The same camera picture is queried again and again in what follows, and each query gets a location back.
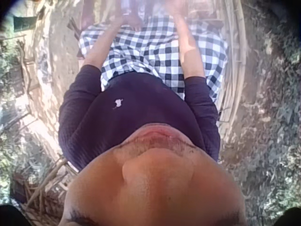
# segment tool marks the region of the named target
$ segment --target sleeve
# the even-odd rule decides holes
[[[59,144],[64,152],[89,107],[101,93],[101,72],[98,68],[85,65],[74,83],[64,95],[59,111]]]
[[[204,139],[205,151],[217,161],[221,137],[216,125],[218,112],[209,92],[206,78],[189,77],[185,79],[185,102],[197,119]]]

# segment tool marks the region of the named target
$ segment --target mustache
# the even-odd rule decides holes
[[[124,151],[132,157],[137,157],[152,148],[164,148],[172,151],[176,155],[183,157],[185,153],[200,151],[200,148],[188,144],[178,138],[159,136],[159,137],[137,137],[131,141],[120,144],[113,151]]]

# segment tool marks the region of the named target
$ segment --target lips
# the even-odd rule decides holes
[[[169,137],[192,144],[190,139],[177,129],[166,124],[147,124],[134,132],[126,142],[139,137]]]

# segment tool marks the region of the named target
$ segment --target hand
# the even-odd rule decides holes
[[[131,13],[130,15],[117,17],[112,25],[119,27],[122,25],[129,25],[133,30],[139,32],[141,31],[143,21],[137,14]]]
[[[186,8],[186,0],[165,0],[165,8],[171,16],[183,16]]]
[[[125,17],[125,24],[130,25],[130,27],[135,30],[136,32],[141,31],[141,28],[143,26],[142,19],[138,16],[136,13],[131,13],[128,16]]]

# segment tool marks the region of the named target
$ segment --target black and white checkered sarong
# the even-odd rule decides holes
[[[210,97],[215,101],[227,63],[228,45],[213,26],[197,19],[187,20],[187,24],[200,48]],[[84,57],[107,27],[107,24],[97,24],[82,32],[79,45]],[[159,77],[184,99],[184,75],[173,20],[168,16],[149,17],[144,21],[141,32],[123,26],[112,43],[101,71],[103,90],[114,76],[136,71]]]

